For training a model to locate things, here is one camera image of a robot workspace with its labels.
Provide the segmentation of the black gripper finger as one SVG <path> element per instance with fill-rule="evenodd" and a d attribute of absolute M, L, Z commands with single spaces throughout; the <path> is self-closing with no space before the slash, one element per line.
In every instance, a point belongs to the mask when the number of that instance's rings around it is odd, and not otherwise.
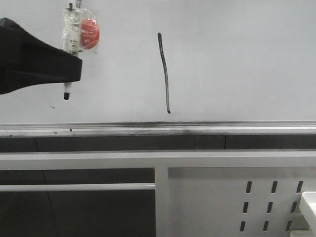
<path fill-rule="evenodd" d="M 82 60 L 34 37 L 9 18 L 0 20 L 0 92 L 80 81 Z"/>

